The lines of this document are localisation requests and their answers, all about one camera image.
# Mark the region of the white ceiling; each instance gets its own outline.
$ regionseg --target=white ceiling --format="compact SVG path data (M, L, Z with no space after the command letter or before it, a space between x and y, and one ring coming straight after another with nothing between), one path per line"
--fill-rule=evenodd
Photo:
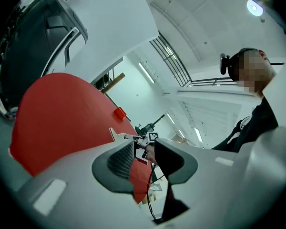
M205 99L184 99L174 101L174 97L165 97L169 113L185 138L204 148L213 148L222 142L232 131L240 113L241 105ZM202 143L198 140L194 128L198 129Z
M188 69L243 47L262 49L271 58L286 57L283 29L265 13L262 23L248 11L247 1L147 0L159 31Z

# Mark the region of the pole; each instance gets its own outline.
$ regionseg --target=pole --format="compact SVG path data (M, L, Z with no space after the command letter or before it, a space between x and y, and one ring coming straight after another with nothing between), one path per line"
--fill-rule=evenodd
M121 79L123 79L125 77L124 73L121 73L120 75L118 75L114 80L112 80L107 86L105 86L101 92L103 94L105 94L106 92L108 92L110 89L112 89Z
M165 115L162 115L159 119L157 119L157 120L153 123L153 125L157 124L164 116L165 116Z

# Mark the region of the metal railing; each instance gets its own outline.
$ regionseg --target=metal railing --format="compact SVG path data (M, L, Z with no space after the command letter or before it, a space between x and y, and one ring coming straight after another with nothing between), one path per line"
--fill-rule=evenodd
M159 32L159 37L150 43L171 70L178 84L181 87L186 86L191 81L190 74L169 42Z
M162 57L163 61L171 70L174 78L181 87L237 85L237 83L232 81L230 77L219 77L193 81L176 51L172 48L172 46L160 32L159 37L152 40L150 43Z
M210 78L191 81L188 86L236 86L237 83L230 77Z

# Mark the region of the floor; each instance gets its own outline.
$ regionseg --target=floor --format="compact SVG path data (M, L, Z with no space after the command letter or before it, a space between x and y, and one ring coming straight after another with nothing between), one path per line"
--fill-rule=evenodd
M9 155L13 126L13 121L0 115L0 176L10 189L17 191L31 175Z

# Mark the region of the black jacket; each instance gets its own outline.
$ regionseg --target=black jacket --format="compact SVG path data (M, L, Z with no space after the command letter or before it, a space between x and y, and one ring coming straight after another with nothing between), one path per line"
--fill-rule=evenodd
M244 143L253 142L262 133L273 130L278 126L276 117L265 98L263 98L261 104L253 110L250 122L245 125L242 130L240 128L241 122L242 120L236 124L232 133L224 141L212 149L238 153ZM231 137L237 132L240 132L239 137L232 139L230 143L228 143Z

